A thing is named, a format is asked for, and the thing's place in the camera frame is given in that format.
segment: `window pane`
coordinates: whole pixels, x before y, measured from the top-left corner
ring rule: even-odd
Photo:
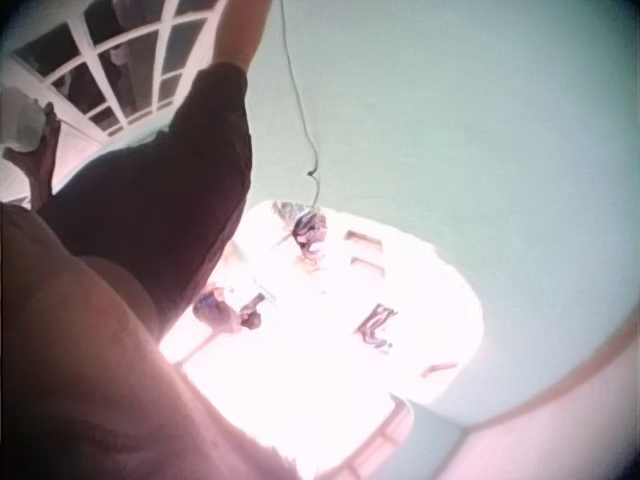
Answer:
[[[217,0],[180,0],[180,4],[178,5],[178,9],[176,10],[177,15],[184,15],[189,12],[201,12],[203,10],[211,10]]]
[[[119,134],[122,130],[124,130],[124,128],[123,128],[123,127],[118,127],[118,128],[116,128],[115,130],[113,130],[113,131],[111,131],[111,132],[107,133],[107,135],[109,135],[110,137],[113,137],[114,135]]]
[[[89,113],[106,102],[86,63],[62,75],[53,86],[82,113]]]
[[[15,53],[43,77],[80,55],[66,23],[27,43]]]
[[[173,77],[165,78],[160,83],[160,97],[158,98],[158,102],[164,102],[165,100],[173,98],[178,89],[181,76],[182,75],[174,75]]]
[[[94,116],[90,117],[89,120],[98,125],[98,127],[105,132],[118,124],[118,118],[113,113],[113,110],[111,110],[111,107],[100,110]]]
[[[151,115],[153,112],[151,110],[149,110],[146,113],[143,113],[142,115],[140,115],[139,117],[134,118],[133,120],[131,120],[129,122],[129,125],[133,125],[136,122],[139,122],[140,120],[142,120],[143,118],[147,118],[149,115]]]
[[[175,72],[184,68],[204,23],[205,20],[195,20],[180,23],[171,29],[162,73]]]
[[[95,45],[134,28],[160,21],[164,0],[95,0],[84,12]]]
[[[111,88],[126,117],[151,106],[158,32],[121,43],[100,54]]]
[[[167,107],[170,107],[171,105],[173,105],[173,102],[165,102],[161,105],[158,105],[158,110],[164,110]]]

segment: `man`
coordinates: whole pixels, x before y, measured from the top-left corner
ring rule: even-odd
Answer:
[[[2,205],[4,475],[297,477],[208,405],[156,343],[242,214],[246,71],[270,3],[228,1],[213,65],[166,135],[94,160],[38,215]]]

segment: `cable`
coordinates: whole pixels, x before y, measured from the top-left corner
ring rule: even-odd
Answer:
[[[291,82],[293,83],[293,89],[296,93],[296,103],[298,104],[298,113],[300,114],[300,119],[302,120],[302,126],[304,127],[304,134],[307,138],[307,142],[311,146],[311,150],[313,151],[313,168],[307,172],[307,175],[313,179],[316,183],[316,194],[313,198],[313,203],[311,204],[311,210],[316,207],[318,203],[318,197],[320,196],[320,179],[315,175],[318,172],[318,167],[320,164],[318,154],[318,148],[316,147],[311,134],[309,133],[309,127],[307,125],[307,119],[304,115],[304,108],[302,107],[302,97],[300,96],[300,90],[298,89],[298,83],[296,82],[295,74],[293,73],[293,64],[291,62],[291,52],[289,51],[289,42],[287,41],[287,19],[284,13],[284,0],[280,0],[280,14],[282,17],[282,39],[284,41],[284,51],[287,57],[287,64],[289,66],[289,76],[291,77]]]

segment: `pale green wall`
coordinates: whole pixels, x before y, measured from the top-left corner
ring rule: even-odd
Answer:
[[[462,424],[559,380],[637,299],[630,5],[286,1],[320,202],[436,244],[482,301],[481,350],[433,405]],[[252,204],[313,197],[273,13],[250,75]]]

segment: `dark pants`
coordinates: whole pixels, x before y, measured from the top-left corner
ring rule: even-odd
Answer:
[[[245,73],[200,72],[167,133],[84,167],[38,212],[76,256],[129,271],[161,334],[205,285],[235,233],[251,173]]]

